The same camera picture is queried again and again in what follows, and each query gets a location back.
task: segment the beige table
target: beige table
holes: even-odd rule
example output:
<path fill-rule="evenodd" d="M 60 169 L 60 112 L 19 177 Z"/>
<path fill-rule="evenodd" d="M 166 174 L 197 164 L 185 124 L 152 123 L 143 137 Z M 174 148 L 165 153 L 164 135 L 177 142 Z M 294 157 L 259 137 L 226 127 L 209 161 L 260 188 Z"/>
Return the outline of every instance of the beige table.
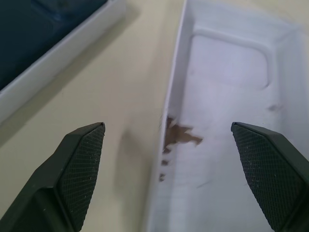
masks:
<path fill-rule="evenodd" d="M 82 231 L 139 231 L 183 1 L 128 0 L 125 21 L 3 123 L 0 217 L 66 133 L 103 121 L 98 181 Z M 229 2 L 309 22 L 307 0 Z"/>

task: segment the beige surface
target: beige surface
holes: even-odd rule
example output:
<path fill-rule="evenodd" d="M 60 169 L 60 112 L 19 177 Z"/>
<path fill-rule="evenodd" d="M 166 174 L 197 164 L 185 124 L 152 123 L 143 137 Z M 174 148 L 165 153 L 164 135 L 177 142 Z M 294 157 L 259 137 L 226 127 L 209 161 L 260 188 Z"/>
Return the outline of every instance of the beige surface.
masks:
<path fill-rule="evenodd" d="M 309 22 L 307 0 L 225 1 Z M 0 217 L 66 133 L 104 121 L 98 182 L 82 231 L 139 230 L 182 4 L 128 0 L 126 21 L 0 127 Z"/>

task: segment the cream tabletop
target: cream tabletop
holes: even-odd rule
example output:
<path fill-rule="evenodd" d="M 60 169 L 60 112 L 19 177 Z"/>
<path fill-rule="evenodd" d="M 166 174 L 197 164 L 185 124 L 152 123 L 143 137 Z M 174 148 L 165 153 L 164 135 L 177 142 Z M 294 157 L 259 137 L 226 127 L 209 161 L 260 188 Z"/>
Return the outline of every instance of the cream tabletop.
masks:
<path fill-rule="evenodd" d="M 225 1 L 302 23 L 309 34 L 307 0 Z M 125 20 L 0 126 L 0 217 L 65 134 L 103 121 L 82 231 L 139 231 L 183 2 L 127 0 Z"/>

